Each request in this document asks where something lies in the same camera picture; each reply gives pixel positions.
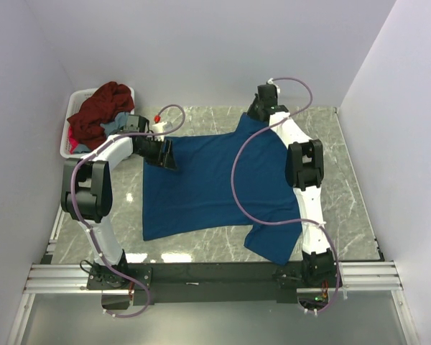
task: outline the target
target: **white laundry basket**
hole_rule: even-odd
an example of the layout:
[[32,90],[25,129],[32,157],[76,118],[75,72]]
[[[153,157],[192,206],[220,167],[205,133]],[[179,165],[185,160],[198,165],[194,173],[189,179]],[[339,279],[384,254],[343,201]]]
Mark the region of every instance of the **white laundry basket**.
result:
[[[131,90],[131,97],[134,103],[134,90],[133,88],[129,88]],[[62,139],[60,140],[60,155],[64,158],[80,158],[86,153],[80,153],[77,155],[72,155],[70,153],[71,145],[69,143],[69,126],[67,119],[71,117],[73,114],[76,114],[80,111],[80,107],[84,101],[90,98],[93,93],[95,93],[97,88],[88,88],[86,90],[80,90],[72,93],[69,100],[69,106],[67,107],[67,113],[65,114],[65,122],[64,129],[62,131]]]

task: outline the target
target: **wall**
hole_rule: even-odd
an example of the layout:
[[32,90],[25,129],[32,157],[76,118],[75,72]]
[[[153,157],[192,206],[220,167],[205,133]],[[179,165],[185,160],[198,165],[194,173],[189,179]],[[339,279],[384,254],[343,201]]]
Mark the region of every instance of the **wall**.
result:
[[73,87],[28,6],[0,1],[0,344],[60,194],[58,142]]
[[381,248],[431,344],[431,0],[398,0],[341,106]]
[[77,89],[118,80],[149,105],[242,106],[285,75],[307,81],[315,104],[340,105],[394,3],[27,1]]

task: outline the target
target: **purple cable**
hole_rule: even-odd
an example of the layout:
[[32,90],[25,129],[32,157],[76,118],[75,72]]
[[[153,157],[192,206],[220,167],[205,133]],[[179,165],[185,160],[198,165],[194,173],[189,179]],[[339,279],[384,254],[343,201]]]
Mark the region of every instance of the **purple cable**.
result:
[[[163,133],[126,133],[126,134],[121,134],[117,137],[114,137],[113,139],[107,140],[106,142],[104,142],[96,151],[96,153],[93,153],[85,158],[83,158],[80,162],[78,162],[78,164],[75,166],[75,169],[73,169],[72,172],[72,178],[70,179],[70,192],[72,193],[72,195],[75,195],[75,181],[76,181],[76,177],[77,177],[77,172],[79,171],[79,169],[81,168],[81,166],[83,164],[85,164],[87,161],[92,160],[95,156],[97,156],[98,154],[100,154],[102,151],[104,151],[107,147],[109,147],[110,145],[112,145],[115,141],[126,138],[126,137],[155,137],[157,135],[167,135],[167,134],[171,134],[175,131],[177,131],[185,122],[185,111],[181,106],[178,106],[177,104],[170,104],[169,106],[165,106],[163,109],[161,109],[158,112],[158,115],[161,115],[163,113],[163,111],[165,111],[168,108],[171,107],[176,107],[178,108],[181,112],[182,112],[182,121],[177,125],[177,127],[175,127],[174,129],[171,129],[170,131],[167,132],[163,132]],[[101,247],[99,246],[99,243],[97,241],[96,236],[94,235],[94,231],[93,231],[93,227],[83,218],[83,216],[81,215],[80,209],[78,208],[78,203],[76,198],[72,199],[72,203],[73,203],[73,210],[75,211],[75,214],[77,215],[78,220],[84,224],[87,228],[87,232],[89,233],[89,236],[91,238],[91,240],[93,241],[93,245],[94,248],[96,249],[99,257],[101,258],[102,262],[105,264],[105,266],[112,271],[113,273],[115,273],[116,275],[119,275],[120,277],[129,280],[130,282],[133,282],[134,284],[137,284],[139,287],[141,287],[145,293],[147,294],[147,301],[144,305],[144,307],[142,307],[141,310],[137,311],[136,313],[132,313],[132,314],[115,314],[109,310],[106,310],[107,314],[112,315],[113,317],[117,317],[117,318],[132,318],[134,316],[138,316],[139,314],[142,314],[150,305],[150,303],[152,302],[152,295],[150,294],[150,290],[147,288],[147,286],[145,286],[143,283],[141,283],[140,281],[134,279],[133,277],[129,277],[128,275],[125,275],[122,272],[119,272],[118,270],[115,270],[111,265],[110,262],[107,261],[107,259],[102,255],[102,251],[101,251]]]
[[[308,91],[308,93],[310,94],[310,101],[308,102],[308,104],[306,106],[304,106],[303,108],[293,112],[292,114],[289,115],[289,117],[292,117],[294,115],[297,115],[303,111],[305,111],[306,109],[308,109],[313,101],[313,94],[311,92],[310,87],[304,83],[303,81],[301,81],[300,79],[296,79],[296,78],[291,78],[291,77],[283,77],[283,78],[274,78],[272,79],[272,81],[296,81],[300,84],[302,84]],[[233,167],[231,168],[231,178],[230,178],[230,182],[231,182],[231,192],[233,194],[233,198],[235,199],[236,205],[238,205],[239,209],[241,210],[241,212],[244,213],[244,215],[251,219],[252,221],[255,221],[256,223],[259,224],[263,224],[263,225],[271,225],[271,226],[276,226],[276,225],[285,225],[285,224],[292,224],[292,223],[311,223],[316,225],[323,233],[325,238],[328,240],[330,248],[332,249],[333,255],[335,257],[335,265],[336,265],[336,269],[337,269],[337,281],[336,281],[336,286],[335,286],[335,292],[333,293],[332,298],[329,300],[328,304],[321,308],[320,310],[318,310],[318,313],[321,313],[323,311],[325,311],[328,307],[330,307],[331,304],[333,304],[335,302],[335,299],[337,298],[337,292],[339,289],[339,285],[340,285],[340,267],[338,265],[338,253],[337,253],[337,249],[335,248],[334,243],[332,242],[332,239],[330,238],[329,234],[327,233],[327,231],[324,229],[324,226],[322,224],[319,224],[316,221],[313,221],[312,219],[303,219],[303,218],[297,218],[297,219],[289,219],[286,221],[262,221],[261,219],[257,219],[256,217],[252,216],[248,211],[246,211],[246,209],[241,205],[241,203],[239,202],[238,196],[236,195],[236,189],[235,189],[235,170],[236,170],[236,165],[238,164],[239,161],[239,157],[241,156],[241,153],[243,153],[244,149],[246,148],[247,144],[249,142],[251,142],[251,140],[255,137],[257,137],[258,135],[268,131],[269,129],[272,129],[276,126],[279,126],[280,124],[283,124],[284,122],[286,122],[288,118],[284,118],[283,120],[277,122],[276,124],[272,124],[271,126],[265,127],[260,129],[259,131],[255,132],[254,134],[252,134],[242,145],[241,148],[238,151],[238,154],[235,157],[235,160],[233,162]]]

